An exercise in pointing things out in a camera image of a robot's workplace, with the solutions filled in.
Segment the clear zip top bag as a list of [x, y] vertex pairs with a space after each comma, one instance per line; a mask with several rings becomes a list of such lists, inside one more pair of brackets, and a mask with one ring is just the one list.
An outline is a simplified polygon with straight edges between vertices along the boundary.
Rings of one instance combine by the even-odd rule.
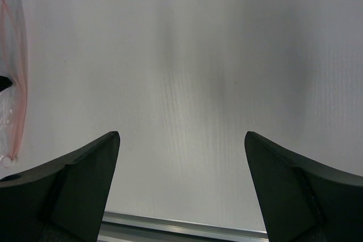
[[28, 103], [28, 46], [22, 0], [1, 0], [1, 76], [12, 86], [1, 91], [1, 166], [15, 164]]

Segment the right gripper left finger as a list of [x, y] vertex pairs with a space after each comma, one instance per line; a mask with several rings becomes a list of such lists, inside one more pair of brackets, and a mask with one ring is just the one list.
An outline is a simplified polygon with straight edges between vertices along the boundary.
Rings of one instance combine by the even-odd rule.
[[111, 131], [1, 179], [1, 241], [97, 241], [120, 148]]

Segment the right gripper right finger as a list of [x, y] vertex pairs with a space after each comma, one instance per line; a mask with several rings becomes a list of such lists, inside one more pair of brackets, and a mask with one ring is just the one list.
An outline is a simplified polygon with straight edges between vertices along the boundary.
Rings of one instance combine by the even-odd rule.
[[256, 132], [244, 146], [269, 241], [362, 241], [362, 177]]

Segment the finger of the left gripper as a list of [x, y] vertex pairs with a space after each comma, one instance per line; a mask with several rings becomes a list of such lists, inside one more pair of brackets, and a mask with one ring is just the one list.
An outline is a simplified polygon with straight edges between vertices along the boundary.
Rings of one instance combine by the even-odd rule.
[[0, 91], [4, 91], [12, 86], [12, 81], [5, 76], [0, 76]]

